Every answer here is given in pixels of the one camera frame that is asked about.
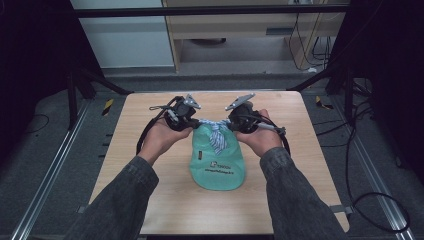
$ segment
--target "gray floor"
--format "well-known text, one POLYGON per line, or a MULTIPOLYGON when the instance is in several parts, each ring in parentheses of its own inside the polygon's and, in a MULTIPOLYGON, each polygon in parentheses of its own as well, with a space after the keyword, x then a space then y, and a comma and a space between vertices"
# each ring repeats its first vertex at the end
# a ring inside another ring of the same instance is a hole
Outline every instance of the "gray floor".
MULTIPOLYGON (((313 74, 296 69, 287 46, 280 38, 227 39, 224 44, 186 41, 181 61, 178 73, 149 71, 144 75, 125 78, 114 76, 109 79, 119 86, 138 92, 284 90, 303 82, 313 74)), ((333 106, 337 106, 339 98, 342 97, 342 94, 326 96, 323 86, 325 80, 302 93, 311 121, 316 124, 314 125, 316 133, 328 130, 344 121, 337 109, 330 110, 316 105, 316 96, 321 96, 324 104, 333 106), (318 124, 326 121, 336 122, 318 124)), ((113 134, 125 101, 125 96, 115 94, 99 85, 95 87, 98 94, 94 100, 89 101, 87 116, 81 130, 32 228, 33 237, 60 239, 78 217, 77 209, 88 203, 103 157, 107 153, 110 134, 113 134), (111 111, 107 116, 102 116, 105 102, 110 98, 114 99, 111 111)), ((355 97, 355 103, 363 100, 362 97, 355 97)), ((79 104, 82 105, 83 102, 86 100, 79 97, 79 104)), ((16 228, 65 137, 68 126, 66 92, 59 92, 39 102, 36 113, 47 116, 48 122, 45 116, 34 117, 28 129, 41 129, 23 137, 21 144, 11 156, 13 165, 1 175, 0 239, 2 237, 8 239, 7 236, 16 228)), ((372 163, 392 196, 398 199, 411 215, 411 231, 415 239, 424 239, 422 228, 424 187, 412 171, 396 167, 393 151, 384 138, 378 121, 370 118, 371 116, 372 114, 368 114, 358 120, 356 137, 366 147, 372 163)), ((345 183, 346 147, 329 147, 347 141, 347 128, 319 136, 318 139, 323 146, 322 150, 342 203, 349 206, 351 203, 345 183)), ((354 197, 373 190, 367 172, 361 164, 360 155, 354 147, 349 154, 349 174, 354 197)), ((376 198, 364 200, 360 207, 375 221, 389 226, 385 212, 382 211, 376 198)), ((400 239, 395 234, 373 227, 357 213, 352 214, 349 221, 348 235, 351 239, 400 239)), ((264 238, 267 237, 257 236, 250 239, 264 238)), ((228 237, 217 236, 214 239, 228 239, 228 237)))

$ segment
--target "floor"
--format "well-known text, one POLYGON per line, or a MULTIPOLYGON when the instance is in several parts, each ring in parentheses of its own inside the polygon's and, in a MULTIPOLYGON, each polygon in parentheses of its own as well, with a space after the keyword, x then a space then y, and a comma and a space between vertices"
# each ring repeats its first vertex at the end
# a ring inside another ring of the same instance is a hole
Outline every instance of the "floor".
MULTIPOLYGON (((320 53, 325 44, 317 46, 316 52, 320 53)), ((311 61, 322 63, 322 60, 313 60, 313 57, 310 56, 311 61)), ((311 70, 321 71, 322 67, 316 66, 311 70)), ((222 44, 217 44, 216 40, 187 40, 184 43, 181 68, 178 72, 149 71, 134 76, 115 75, 108 79, 136 92, 284 90, 303 82, 313 74, 311 71, 298 70, 291 60, 287 45, 282 38, 276 37, 227 39, 222 44)), ((370 86, 366 80, 360 83, 370 86)), ((316 133, 332 129, 346 121, 343 117, 343 93, 327 96, 323 90, 325 84, 326 80, 322 80, 302 92, 316 133), (317 96, 321 97, 322 105, 317 104, 317 96)), ((60 171, 54 177, 44 201, 40 202, 38 212, 35 212, 37 217, 28 223, 28 239, 61 239, 66 229, 80 215, 80 207, 88 203, 125 101, 125 96, 113 93, 98 84, 94 85, 98 91, 94 100, 78 98, 80 109, 87 106, 87 111, 82 113, 85 120, 72 140, 72 147, 64 152, 65 158, 59 165, 60 171), (111 98, 114 99, 113 106, 107 116, 102 116, 105 103, 111 98)), ((28 134, 23 137, 12 155, 12 166, 2 174, 0 239, 9 239, 17 229, 38 187, 43 183, 63 139, 67 138, 66 98, 66 92, 59 92, 39 102, 37 115, 28 126, 28 134)), ((355 96, 355 104, 359 105, 362 101, 363 97, 355 96)), ((350 188, 355 197, 376 189, 389 191, 408 210, 411 216, 410 231, 403 234, 388 233, 372 226, 358 213, 354 213, 349 217, 351 229, 348 236, 350 239, 424 239, 424 187, 412 171, 396 166, 393 151, 378 122, 378 119, 373 118, 372 112, 357 120, 357 134, 348 154, 350 188)), ((349 131, 350 128, 341 127, 329 134, 318 136, 330 173, 345 206, 350 206, 351 203, 346 188, 347 160, 344 146, 349 138, 349 131)), ((393 207, 393 203, 381 198, 370 198, 362 201, 360 205, 363 212, 386 227, 394 224, 390 219, 393 214, 398 214, 398 208, 393 207)), ((214 236, 207 239, 238 239, 237 237, 240 236, 214 236)), ((269 238, 256 236, 249 239, 261 239, 260 237, 269 238)), ((187 236, 148 237, 171 238, 193 239, 187 236)))

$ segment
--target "wall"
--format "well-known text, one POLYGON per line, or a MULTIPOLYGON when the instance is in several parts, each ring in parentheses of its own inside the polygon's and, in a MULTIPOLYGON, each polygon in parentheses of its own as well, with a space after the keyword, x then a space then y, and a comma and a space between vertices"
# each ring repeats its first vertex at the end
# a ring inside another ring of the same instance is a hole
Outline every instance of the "wall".
MULTIPOLYGON (((71 0, 75 9, 162 7, 160 0, 71 0)), ((102 69, 173 67, 164 17, 80 19, 102 69)))

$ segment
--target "person's right hand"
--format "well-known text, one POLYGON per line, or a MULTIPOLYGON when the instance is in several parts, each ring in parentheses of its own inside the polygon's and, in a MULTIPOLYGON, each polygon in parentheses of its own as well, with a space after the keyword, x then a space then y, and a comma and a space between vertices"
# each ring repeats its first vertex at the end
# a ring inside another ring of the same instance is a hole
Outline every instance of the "person's right hand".
MULTIPOLYGON (((262 109, 259 113, 269 118, 268 111, 262 109)), ((243 134, 241 132, 234 132, 237 140, 247 144, 258 157, 262 157, 268 150, 275 147, 282 147, 280 136, 276 131, 258 128, 255 132, 243 134)))

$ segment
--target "jacket sleeve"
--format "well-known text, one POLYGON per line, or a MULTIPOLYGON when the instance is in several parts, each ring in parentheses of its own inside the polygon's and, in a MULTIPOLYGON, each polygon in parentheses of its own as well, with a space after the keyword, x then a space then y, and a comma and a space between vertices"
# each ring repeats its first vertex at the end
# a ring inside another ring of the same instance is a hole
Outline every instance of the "jacket sleeve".
POLYGON ((65 239, 136 239, 158 182, 153 168, 134 157, 87 207, 65 239))
POLYGON ((347 239, 330 208, 282 148, 260 161, 275 239, 347 239))

